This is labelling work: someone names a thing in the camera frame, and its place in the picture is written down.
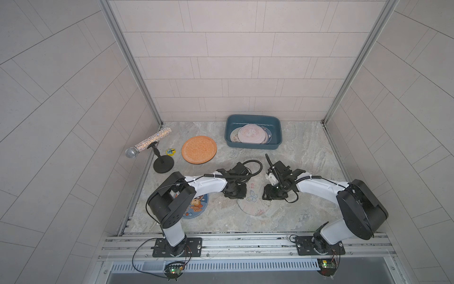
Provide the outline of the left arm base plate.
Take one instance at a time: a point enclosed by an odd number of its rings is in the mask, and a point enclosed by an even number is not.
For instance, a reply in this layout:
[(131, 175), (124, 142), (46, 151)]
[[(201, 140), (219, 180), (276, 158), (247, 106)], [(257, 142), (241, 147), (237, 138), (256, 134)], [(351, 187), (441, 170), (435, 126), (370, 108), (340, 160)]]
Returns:
[(182, 242), (172, 247), (164, 238), (156, 240), (153, 257), (200, 257), (203, 239), (185, 237)]

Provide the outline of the white butterfly bow coaster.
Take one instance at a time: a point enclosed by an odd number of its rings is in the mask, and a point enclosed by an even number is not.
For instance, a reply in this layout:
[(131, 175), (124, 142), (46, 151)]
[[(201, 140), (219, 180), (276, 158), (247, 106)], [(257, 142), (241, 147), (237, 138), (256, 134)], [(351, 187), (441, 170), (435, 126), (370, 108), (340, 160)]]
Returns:
[(241, 143), (239, 137), (238, 137), (238, 133), (240, 131), (241, 127), (238, 127), (236, 129), (234, 129), (231, 134), (230, 134), (230, 140), (231, 142), (233, 143)]

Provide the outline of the teal plastic storage box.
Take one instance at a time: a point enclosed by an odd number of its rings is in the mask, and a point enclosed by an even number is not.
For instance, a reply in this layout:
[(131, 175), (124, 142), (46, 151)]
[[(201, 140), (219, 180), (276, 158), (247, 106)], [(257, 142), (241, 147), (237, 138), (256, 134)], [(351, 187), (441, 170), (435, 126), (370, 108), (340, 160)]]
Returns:
[(283, 141), (281, 123), (272, 116), (234, 114), (227, 119), (225, 140), (229, 147), (275, 150)]

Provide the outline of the orange round coaster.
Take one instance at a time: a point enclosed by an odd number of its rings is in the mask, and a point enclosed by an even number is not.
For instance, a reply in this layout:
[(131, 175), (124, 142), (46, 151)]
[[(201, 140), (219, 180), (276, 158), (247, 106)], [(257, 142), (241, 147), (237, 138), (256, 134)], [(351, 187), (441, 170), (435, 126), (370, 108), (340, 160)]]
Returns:
[(217, 153), (215, 141), (207, 136), (188, 139), (182, 147), (182, 156), (191, 164), (203, 164), (212, 160)]

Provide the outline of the blue bears picnic coaster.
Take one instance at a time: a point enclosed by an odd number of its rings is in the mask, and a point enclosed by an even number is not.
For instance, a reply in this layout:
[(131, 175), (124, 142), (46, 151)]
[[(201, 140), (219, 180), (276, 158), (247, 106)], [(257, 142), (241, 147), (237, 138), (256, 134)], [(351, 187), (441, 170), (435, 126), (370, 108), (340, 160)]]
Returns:
[(264, 131), (267, 133), (268, 139), (267, 139), (266, 144), (268, 144), (269, 142), (271, 142), (273, 136), (272, 136), (271, 131), (267, 127), (264, 127)]

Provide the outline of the pink unicorn coaster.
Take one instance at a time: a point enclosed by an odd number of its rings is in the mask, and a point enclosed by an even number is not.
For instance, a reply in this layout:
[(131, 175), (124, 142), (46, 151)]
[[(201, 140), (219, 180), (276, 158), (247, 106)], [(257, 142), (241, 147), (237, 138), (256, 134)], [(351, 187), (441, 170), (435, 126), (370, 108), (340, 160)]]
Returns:
[(256, 124), (247, 124), (241, 127), (238, 137), (241, 143), (246, 144), (265, 144), (268, 139), (264, 129)]

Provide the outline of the blue cartoon characters coaster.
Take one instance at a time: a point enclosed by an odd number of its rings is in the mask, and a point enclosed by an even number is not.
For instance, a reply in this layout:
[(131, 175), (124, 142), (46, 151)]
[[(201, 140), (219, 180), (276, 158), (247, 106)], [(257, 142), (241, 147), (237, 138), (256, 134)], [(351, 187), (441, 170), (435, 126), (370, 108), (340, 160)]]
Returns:
[(200, 216), (208, 207), (209, 195), (201, 195), (191, 200), (190, 205), (183, 214), (183, 219), (193, 219)]

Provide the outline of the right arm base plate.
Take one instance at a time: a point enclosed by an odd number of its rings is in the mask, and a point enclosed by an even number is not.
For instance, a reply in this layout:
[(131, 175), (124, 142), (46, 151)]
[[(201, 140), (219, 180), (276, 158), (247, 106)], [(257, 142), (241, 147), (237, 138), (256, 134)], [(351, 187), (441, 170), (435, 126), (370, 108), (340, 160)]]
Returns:
[(341, 241), (331, 245), (321, 237), (297, 235), (293, 237), (292, 242), (296, 245), (299, 256), (344, 255), (346, 253)]

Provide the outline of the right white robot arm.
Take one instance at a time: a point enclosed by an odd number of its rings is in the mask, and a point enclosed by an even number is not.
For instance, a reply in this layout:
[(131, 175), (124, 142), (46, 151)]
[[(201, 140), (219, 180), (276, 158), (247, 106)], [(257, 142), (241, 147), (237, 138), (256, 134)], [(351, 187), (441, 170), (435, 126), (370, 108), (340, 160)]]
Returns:
[(369, 240), (389, 217), (382, 203), (361, 180), (330, 181), (305, 170), (291, 170), (281, 161), (272, 163), (267, 158), (267, 162), (270, 183), (264, 188), (263, 200), (286, 200), (288, 193), (293, 191), (318, 196), (340, 208), (342, 218), (322, 224), (308, 243), (300, 243), (301, 238), (295, 237), (298, 246), (308, 248), (307, 255), (341, 254), (339, 249), (343, 240), (354, 236)]

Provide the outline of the white blue butterfly coaster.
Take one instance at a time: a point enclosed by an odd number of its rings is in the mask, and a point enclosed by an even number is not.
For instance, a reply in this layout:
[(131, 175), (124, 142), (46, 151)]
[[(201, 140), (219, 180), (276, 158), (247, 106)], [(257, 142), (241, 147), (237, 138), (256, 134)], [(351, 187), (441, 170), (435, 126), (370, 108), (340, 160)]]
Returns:
[(265, 184), (259, 182), (249, 182), (247, 184), (246, 197), (237, 200), (240, 209), (252, 216), (265, 214), (271, 207), (271, 202), (262, 199)]

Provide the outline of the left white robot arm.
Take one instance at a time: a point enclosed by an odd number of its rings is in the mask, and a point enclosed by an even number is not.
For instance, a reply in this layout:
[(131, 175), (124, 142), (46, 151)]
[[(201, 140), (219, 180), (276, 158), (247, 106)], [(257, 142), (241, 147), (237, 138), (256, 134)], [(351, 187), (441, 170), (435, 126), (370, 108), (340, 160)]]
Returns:
[(251, 172), (246, 164), (238, 162), (231, 170), (218, 169), (202, 176), (184, 176), (173, 172), (147, 199), (146, 209), (157, 218), (163, 236), (164, 249), (173, 257), (181, 255), (187, 243), (180, 220), (193, 199), (211, 193), (223, 193), (229, 199), (243, 199), (247, 193), (247, 182), (262, 171)]

